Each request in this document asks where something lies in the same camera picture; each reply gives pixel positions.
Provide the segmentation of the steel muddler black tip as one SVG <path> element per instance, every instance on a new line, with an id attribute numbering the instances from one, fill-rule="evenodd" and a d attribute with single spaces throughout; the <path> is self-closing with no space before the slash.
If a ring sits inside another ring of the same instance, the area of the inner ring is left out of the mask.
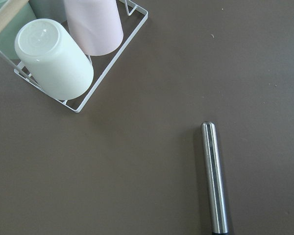
<path id="1" fill-rule="evenodd" d="M 211 121 L 203 122 L 201 125 L 201 133 L 208 185 L 212 234 L 228 235 L 229 227 L 215 124 Z"/>

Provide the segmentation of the grey upturned cup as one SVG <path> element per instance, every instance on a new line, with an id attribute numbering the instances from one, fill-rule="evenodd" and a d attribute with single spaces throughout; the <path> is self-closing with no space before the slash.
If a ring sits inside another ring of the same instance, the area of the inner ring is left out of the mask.
<path id="1" fill-rule="evenodd" d="M 52 19 L 59 23 L 67 20 L 62 0 L 30 0 L 29 4 L 38 19 Z"/>

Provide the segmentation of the white upturned cup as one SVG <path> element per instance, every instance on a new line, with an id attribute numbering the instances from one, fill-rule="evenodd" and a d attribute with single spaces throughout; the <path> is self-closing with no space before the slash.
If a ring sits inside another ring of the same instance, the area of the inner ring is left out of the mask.
<path id="1" fill-rule="evenodd" d="M 54 99 L 75 99 L 93 81 L 91 62 L 57 21 L 37 19 L 24 25 L 16 36 L 15 51 L 42 90 Z"/>

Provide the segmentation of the green upturned cup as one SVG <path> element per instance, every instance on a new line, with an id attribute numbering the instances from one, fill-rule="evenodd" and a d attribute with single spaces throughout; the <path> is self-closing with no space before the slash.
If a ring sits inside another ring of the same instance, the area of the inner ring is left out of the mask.
<path id="1" fill-rule="evenodd" d="M 27 3 L 19 13 L 13 18 L 13 20 L 4 28 L 0 33 L 0 51 L 5 54 L 11 60 L 19 59 L 15 52 L 15 38 L 19 30 L 28 22 L 36 19 L 36 16 L 30 6 Z"/>

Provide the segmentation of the pink upturned cup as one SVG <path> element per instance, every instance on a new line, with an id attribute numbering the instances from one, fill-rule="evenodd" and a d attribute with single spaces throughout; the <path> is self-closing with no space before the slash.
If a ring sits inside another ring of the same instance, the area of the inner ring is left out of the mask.
<path id="1" fill-rule="evenodd" d="M 123 41 L 123 28 L 115 0 L 63 1 L 70 35 L 91 56 L 107 55 Z"/>

